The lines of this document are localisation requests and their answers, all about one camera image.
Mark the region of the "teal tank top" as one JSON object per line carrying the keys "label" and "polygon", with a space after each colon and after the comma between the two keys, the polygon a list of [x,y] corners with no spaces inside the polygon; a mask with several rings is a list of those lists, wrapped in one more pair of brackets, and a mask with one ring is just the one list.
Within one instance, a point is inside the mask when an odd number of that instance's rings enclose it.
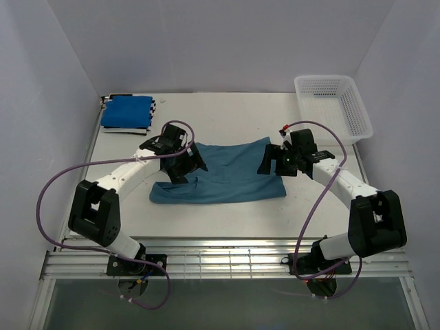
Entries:
{"label": "teal tank top", "polygon": [[186,176],[186,184],[157,181],[149,200],[154,204],[229,204],[285,197],[283,179],[259,175],[268,137],[232,146],[197,143],[208,170]]}

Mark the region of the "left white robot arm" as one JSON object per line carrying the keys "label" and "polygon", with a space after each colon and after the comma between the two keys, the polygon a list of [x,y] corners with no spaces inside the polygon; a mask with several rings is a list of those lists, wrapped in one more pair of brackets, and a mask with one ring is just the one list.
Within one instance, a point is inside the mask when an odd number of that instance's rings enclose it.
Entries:
{"label": "left white robot arm", "polygon": [[163,172],[172,184],[187,183],[186,175],[208,168],[195,144],[193,129],[183,121],[167,122],[161,133],[139,145],[117,168],[95,181],[81,181],[75,191],[69,215],[71,231],[97,243],[122,259],[130,274],[146,266],[144,247],[122,231],[120,204],[145,179]]}

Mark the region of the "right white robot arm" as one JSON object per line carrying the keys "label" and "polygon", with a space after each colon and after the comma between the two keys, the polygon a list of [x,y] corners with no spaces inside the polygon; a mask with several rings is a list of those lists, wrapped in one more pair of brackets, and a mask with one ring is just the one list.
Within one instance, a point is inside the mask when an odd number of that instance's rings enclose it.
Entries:
{"label": "right white robot arm", "polygon": [[292,256],[292,269],[299,274],[328,272],[353,256],[369,257],[407,243],[399,196],[381,191],[344,170],[335,155],[320,151],[310,129],[280,131],[281,145],[268,144],[257,172],[262,175],[295,177],[303,173],[322,184],[349,210],[348,230],[313,243],[308,254]]}

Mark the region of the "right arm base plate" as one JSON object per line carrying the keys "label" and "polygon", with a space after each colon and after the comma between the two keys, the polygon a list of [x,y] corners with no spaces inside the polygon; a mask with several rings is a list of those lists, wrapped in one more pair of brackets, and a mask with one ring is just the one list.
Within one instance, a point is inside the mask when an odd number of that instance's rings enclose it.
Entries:
{"label": "right arm base plate", "polygon": [[[327,268],[333,267],[340,259],[332,260],[332,261],[318,261],[315,263],[311,260],[311,258],[306,253],[299,253],[298,260],[296,263],[298,274],[301,276],[317,274],[318,272],[322,272]],[[286,265],[289,268],[289,274],[294,275],[294,253],[289,253],[287,256],[284,256],[280,260],[281,265]],[[334,270],[331,270],[336,275],[349,275],[352,273],[351,264],[349,261],[344,262],[339,265]]]}

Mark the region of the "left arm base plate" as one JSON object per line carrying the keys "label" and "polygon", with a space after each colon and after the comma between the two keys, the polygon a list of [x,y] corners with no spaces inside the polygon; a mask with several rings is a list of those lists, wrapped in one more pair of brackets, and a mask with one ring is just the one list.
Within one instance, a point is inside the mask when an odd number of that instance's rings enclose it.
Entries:
{"label": "left arm base plate", "polygon": [[163,271],[160,266],[166,269],[166,254],[146,254],[143,256],[148,264],[126,261],[116,256],[110,256],[105,274],[107,276],[161,276]]}

